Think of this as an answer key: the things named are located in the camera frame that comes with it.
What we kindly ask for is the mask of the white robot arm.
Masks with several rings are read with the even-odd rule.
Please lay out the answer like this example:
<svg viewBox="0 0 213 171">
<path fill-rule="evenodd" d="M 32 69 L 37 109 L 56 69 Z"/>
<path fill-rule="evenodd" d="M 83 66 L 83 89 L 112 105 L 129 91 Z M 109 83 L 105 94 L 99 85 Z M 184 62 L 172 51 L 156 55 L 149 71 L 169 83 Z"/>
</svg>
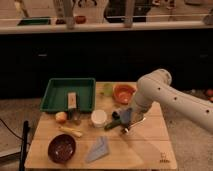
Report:
<svg viewBox="0 0 213 171">
<path fill-rule="evenodd" d="M 165 69 L 143 75 L 136 83 L 137 90 L 130 106 L 137 113 L 146 113 L 156 101 L 173 108 L 213 134 L 213 104 L 172 88 L 171 82 L 172 76 Z"/>
</svg>

